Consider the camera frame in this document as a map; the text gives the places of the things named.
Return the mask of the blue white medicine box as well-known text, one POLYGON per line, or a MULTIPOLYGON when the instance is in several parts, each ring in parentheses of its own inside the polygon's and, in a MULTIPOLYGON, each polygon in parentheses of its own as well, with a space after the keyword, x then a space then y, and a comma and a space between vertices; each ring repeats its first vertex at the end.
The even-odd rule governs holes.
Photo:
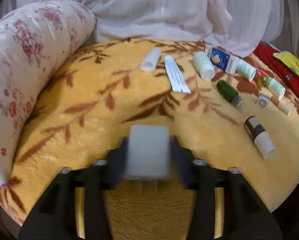
POLYGON ((239 58, 210 44, 205 45, 205 53, 211 63, 229 75, 236 73, 239 58))

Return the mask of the white green lying bottle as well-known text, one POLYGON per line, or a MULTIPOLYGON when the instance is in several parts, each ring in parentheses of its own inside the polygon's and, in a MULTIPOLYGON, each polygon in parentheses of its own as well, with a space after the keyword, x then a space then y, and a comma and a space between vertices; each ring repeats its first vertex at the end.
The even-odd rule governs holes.
POLYGON ((256 68, 243 59, 236 61, 236 72, 251 82, 256 75, 256 68))

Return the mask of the dark bottle white cap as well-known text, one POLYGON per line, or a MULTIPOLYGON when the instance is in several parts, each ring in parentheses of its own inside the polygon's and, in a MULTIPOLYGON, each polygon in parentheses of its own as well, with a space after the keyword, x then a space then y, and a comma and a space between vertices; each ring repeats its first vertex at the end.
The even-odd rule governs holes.
POLYGON ((275 147, 259 120, 255 116, 250 116, 245 120, 244 127, 262 157, 264 159, 270 158, 275 151, 275 147))

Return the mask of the yellow floral fleece blanket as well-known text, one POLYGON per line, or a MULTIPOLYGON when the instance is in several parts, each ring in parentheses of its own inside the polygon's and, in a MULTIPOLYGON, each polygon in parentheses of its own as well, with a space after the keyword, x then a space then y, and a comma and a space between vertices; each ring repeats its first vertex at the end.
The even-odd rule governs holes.
POLYGON ((292 109, 286 116, 274 105, 258 107, 258 88, 239 75, 218 70, 212 80, 201 79, 192 65, 200 49, 196 43, 131 40, 78 50, 39 96, 22 128, 0 203, 23 223, 61 167, 86 167, 141 124, 167 126, 183 147, 213 167, 242 168, 270 209, 281 204, 299 179, 299 99, 285 93, 282 101, 292 109), (153 48, 161 50, 156 70, 144 72, 140 65, 153 48), (174 58, 191 94, 172 90, 166 55, 174 58), (274 142, 273 157, 264 159, 252 144, 241 113, 217 92, 219 80, 237 88, 265 126, 274 142))

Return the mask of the yellow patterned pillow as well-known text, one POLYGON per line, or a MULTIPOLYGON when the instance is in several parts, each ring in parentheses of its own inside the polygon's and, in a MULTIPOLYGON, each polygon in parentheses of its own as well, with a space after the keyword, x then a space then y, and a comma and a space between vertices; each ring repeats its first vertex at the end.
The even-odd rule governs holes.
POLYGON ((299 76, 299 59, 288 51, 274 53, 273 56, 299 76))

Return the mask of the dark green glass bottle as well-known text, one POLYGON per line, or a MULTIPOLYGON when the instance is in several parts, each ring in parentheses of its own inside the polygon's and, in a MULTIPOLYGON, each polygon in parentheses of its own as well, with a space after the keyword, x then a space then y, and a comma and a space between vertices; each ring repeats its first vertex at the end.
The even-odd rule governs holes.
POLYGON ((233 105, 235 108, 245 107, 243 98, 239 95, 238 91, 225 80, 219 80, 216 84, 218 92, 222 97, 233 105))

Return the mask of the floral pink white pillow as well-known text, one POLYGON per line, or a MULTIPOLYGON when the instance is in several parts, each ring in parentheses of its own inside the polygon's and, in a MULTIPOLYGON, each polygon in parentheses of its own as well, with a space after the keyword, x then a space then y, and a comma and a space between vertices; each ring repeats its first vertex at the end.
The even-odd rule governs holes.
POLYGON ((92 34, 95 15, 68 1, 31 3, 0 20, 0 186, 18 140, 51 76, 92 34))

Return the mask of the small white purple container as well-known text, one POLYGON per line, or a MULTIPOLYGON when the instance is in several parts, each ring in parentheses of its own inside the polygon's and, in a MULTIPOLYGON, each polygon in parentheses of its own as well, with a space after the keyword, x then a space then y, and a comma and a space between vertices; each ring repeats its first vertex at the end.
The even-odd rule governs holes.
POLYGON ((261 108, 267 108, 270 103, 270 97, 266 94, 259 93, 258 98, 256 99, 256 105, 261 108))

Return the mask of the red cloth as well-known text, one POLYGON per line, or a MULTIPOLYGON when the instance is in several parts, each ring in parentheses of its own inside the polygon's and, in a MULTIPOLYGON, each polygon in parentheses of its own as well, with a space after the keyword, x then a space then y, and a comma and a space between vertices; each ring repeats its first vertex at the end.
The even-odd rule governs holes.
POLYGON ((278 52, 278 50, 269 45, 259 44, 253 54, 275 72, 285 85, 299 98, 299 76, 273 56, 274 53, 278 52))

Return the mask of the white ointment tube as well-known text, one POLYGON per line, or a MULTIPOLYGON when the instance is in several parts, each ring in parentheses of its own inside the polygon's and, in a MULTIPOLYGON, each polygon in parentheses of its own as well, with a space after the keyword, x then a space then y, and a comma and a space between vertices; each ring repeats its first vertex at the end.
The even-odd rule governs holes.
POLYGON ((181 70, 176 64, 175 60, 171 55, 164 57, 165 69, 174 92, 191 94, 191 91, 182 75, 181 70))

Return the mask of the beige lip balm stick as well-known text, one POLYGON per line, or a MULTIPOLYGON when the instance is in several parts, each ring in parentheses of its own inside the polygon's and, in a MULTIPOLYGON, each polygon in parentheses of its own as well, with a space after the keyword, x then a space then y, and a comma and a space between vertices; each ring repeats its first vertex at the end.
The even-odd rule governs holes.
POLYGON ((287 116, 291 115, 291 110, 275 96, 271 96, 270 101, 287 116))

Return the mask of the sheer white curtain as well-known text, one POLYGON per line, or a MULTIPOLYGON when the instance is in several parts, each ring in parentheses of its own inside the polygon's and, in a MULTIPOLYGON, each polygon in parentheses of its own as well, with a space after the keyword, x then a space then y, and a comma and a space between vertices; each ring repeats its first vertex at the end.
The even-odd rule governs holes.
MULTIPOLYGON (((28 3, 2 0, 0 19, 28 3)), ((205 41, 241 57, 261 43, 299 57, 299 0, 59 0, 96 16, 97 42, 123 37, 205 41)))

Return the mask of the white rectangular box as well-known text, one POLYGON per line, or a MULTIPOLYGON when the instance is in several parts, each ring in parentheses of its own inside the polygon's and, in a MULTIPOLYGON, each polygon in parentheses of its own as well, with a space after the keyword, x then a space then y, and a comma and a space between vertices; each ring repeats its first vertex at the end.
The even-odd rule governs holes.
POLYGON ((161 181, 170 177, 170 133, 166 126, 133 125, 127 145, 124 178, 161 181))

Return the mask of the pale green white bottle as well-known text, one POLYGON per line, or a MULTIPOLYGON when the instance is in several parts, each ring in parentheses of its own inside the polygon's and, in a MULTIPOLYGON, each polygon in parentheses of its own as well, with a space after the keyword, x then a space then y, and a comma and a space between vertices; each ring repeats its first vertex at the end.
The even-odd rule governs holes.
POLYGON ((213 64, 204 51, 196 51, 193 55, 193 62, 202 79, 212 80, 215 77, 213 64))

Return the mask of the green pump lotion bottle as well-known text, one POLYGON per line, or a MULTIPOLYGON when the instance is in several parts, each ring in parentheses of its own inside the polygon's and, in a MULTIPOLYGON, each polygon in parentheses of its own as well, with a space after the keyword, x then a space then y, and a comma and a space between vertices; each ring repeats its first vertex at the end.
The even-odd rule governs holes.
POLYGON ((266 87, 277 99, 281 100, 285 95, 285 87, 276 79, 269 76, 258 76, 256 84, 260 87, 266 87))

